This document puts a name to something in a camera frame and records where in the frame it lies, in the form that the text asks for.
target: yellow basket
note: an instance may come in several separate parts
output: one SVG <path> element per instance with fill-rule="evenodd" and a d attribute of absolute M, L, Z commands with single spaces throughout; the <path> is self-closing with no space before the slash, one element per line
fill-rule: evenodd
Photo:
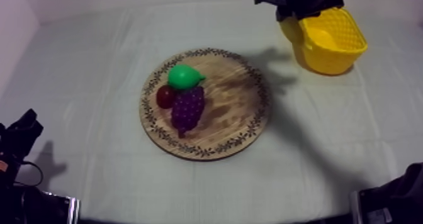
<path fill-rule="evenodd" d="M 343 8 L 327 9 L 319 17 L 301 21 L 287 18 L 281 27 L 286 37 L 301 47 L 307 66 L 321 74 L 348 71 L 368 47 L 353 17 Z"/>

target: green lemon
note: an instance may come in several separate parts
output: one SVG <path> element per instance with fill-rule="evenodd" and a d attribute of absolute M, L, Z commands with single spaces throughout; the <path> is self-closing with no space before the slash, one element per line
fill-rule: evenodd
<path fill-rule="evenodd" d="M 175 89 L 190 89 L 205 79 L 198 70 L 188 65 L 175 65 L 168 76 L 168 83 Z"/>

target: white table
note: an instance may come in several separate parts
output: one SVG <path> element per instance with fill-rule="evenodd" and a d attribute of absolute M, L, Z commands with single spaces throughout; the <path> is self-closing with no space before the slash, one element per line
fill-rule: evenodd
<path fill-rule="evenodd" d="M 423 160 L 423 31 L 352 14 L 369 49 L 339 77 L 299 67 L 267 5 L 185 3 L 55 22 L 28 47 L 0 99 L 0 121 L 34 108 L 45 130 L 27 159 L 44 170 L 43 189 L 82 199 L 85 217 L 235 224 L 342 213 L 350 191 Z M 138 117 L 150 72 L 198 47 L 244 55 L 276 98 L 259 139 L 216 162 L 166 154 Z"/>

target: wooden plate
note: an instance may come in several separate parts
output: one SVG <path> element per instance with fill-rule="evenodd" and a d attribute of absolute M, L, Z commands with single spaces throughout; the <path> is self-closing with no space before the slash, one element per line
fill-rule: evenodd
<path fill-rule="evenodd" d="M 167 73 L 177 64 L 190 65 L 206 76 L 200 84 L 205 110 L 186 138 L 178 138 L 172 127 L 172 109 L 161 109 L 155 101 L 158 88 L 167 84 Z M 148 136 L 166 152 L 190 160 L 217 160 L 240 152 L 260 135 L 270 105 L 258 69 L 235 53 L 204 48 L 175 55 L 157 68 L 144 84 L 139 111 Z"/>

